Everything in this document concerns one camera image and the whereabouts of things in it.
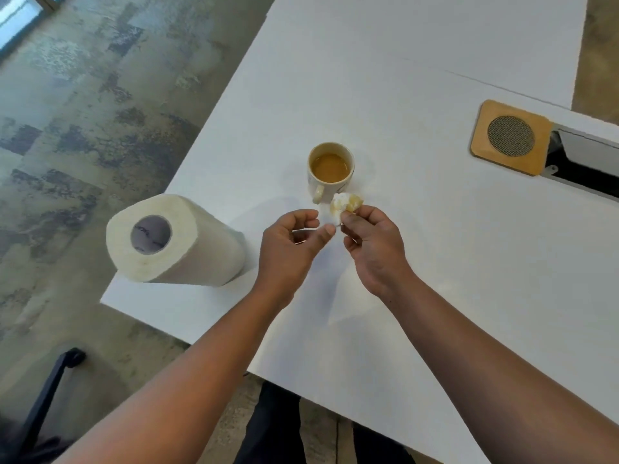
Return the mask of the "white paper towel roll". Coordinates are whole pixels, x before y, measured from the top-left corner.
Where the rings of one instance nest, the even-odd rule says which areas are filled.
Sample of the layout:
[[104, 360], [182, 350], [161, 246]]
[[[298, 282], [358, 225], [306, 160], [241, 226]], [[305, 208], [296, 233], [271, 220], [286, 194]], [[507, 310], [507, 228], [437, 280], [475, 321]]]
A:
[[243, 238], [190, 199], [159, 194], [106, 226], [117, 271], [138, 283], [220, 287], [244, 268]]

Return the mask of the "brown milky coffee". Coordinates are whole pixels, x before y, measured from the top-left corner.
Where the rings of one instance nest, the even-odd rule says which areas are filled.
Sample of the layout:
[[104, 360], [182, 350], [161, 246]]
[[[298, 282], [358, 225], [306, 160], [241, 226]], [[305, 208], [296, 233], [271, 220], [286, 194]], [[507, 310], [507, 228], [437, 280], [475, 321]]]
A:
[[335, 153], [319, 155], [310, 164], [313, 176], [328, 184], [343, 181], [350, 175], [350, 167], [345, 158]]

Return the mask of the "person's right hand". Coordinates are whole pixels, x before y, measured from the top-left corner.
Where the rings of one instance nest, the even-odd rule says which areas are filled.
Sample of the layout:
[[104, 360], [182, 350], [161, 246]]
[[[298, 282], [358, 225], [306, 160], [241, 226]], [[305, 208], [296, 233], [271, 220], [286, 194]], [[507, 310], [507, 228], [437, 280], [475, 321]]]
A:
[[363, 239], [346, 234], [344, 238], [363, 286], [388, 307], [398, 303], [416, 277], [398, 226], [385, 212], [369, 205], [362, 205], [354, 213], [344, 212], [341, 220], [363, 223]]

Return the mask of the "person's left forearm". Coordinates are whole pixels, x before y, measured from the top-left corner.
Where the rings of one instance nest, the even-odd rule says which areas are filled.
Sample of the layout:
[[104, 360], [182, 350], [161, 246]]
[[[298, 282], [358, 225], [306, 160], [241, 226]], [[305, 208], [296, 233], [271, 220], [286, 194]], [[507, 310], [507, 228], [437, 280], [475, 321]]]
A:
[[53, 464], [196, 464], [268, 328], [292, 299], [255, 286]]

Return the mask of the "person's right forearm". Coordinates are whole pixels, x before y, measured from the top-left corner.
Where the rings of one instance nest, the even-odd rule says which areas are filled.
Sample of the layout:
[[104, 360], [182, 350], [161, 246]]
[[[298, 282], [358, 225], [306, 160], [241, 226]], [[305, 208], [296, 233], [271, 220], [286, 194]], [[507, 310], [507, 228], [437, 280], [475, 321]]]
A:
[[619, 464], [619, 424], [533, 367], [413, 272], [376, 291], [492, 464]]

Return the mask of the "person's left hand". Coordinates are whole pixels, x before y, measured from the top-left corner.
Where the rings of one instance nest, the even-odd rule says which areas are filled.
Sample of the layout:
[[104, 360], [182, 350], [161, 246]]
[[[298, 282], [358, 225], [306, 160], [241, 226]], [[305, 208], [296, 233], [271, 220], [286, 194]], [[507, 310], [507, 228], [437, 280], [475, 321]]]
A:
[[270, 225], [262, 235], [258, 274], [252, 294], [277, 311], [292, 301], [305, 281], [314, 258], [306, 258], [299, 245], [299, 230], [320, 227], [318, 211], [290, 211]]

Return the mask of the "glass window with frame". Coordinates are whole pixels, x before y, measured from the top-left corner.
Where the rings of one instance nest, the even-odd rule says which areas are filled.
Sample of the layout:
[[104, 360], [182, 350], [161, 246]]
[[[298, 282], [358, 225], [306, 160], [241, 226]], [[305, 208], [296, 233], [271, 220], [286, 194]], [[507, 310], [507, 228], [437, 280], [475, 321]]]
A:
[[64, 0], [0, 0], [0, 62]]

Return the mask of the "person's black trousers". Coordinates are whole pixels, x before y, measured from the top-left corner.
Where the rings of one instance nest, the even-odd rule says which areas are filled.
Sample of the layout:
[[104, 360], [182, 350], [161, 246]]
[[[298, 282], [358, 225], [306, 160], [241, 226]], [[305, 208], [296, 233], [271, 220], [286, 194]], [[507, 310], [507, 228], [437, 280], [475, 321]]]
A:
[[[300, 397], [265, 381], [233, 464], [306, 464]], [[396, 441], [352, 422], [357, 464], [416, 464]]]

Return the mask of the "stained paper tissue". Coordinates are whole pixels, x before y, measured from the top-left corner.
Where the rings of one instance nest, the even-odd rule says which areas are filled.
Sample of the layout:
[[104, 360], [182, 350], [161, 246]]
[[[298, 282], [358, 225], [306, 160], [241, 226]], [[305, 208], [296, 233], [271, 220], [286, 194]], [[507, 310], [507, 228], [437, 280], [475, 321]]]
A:
[[348, 211], [349, 213], [354, 213], [363, 204], [363, 198], [361, 198], [357, 194], [352, 194], [348, 192], [334, 194], [329, 206], [329, 211], [333, 220], [333, 224], [335, 226], [341, 226], [342, 214], [346, 211]]

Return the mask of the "square wooden mesh coaster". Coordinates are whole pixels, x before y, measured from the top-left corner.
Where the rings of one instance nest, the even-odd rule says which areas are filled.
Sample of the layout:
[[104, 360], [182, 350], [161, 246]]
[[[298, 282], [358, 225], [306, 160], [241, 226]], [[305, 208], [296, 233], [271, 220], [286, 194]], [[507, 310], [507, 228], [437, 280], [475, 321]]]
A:
[[528, 176], [539, 176], [545, 168], [553, 127], [544, 116], [485, 100], [479, 109], [470, 152]]

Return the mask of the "cream ceramic mug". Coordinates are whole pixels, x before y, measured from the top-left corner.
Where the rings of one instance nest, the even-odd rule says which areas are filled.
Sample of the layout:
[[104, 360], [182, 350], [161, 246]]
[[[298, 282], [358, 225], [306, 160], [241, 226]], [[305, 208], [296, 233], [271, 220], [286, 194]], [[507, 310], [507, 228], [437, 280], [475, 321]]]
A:
[[[335, 184], [328, 184], [317, 180], [310, 170], [311, 162], [319, 155], [325, 153], [335, 153], [342, 158], [345, 158], [349, 167], [350, 175], [343, 181]], [[350, 150], [342, 144], [329, 141], [321, 143], [315, 146], [309, 153], [307, 158], [307, 177], [308, 177], [308, 191], [312, 197], [314, 204], [320, 204], [323, 202], [330, 202], [334, 194], [344, 192], [352, 180], [353, 173], [355, 171], [355, 160]]]

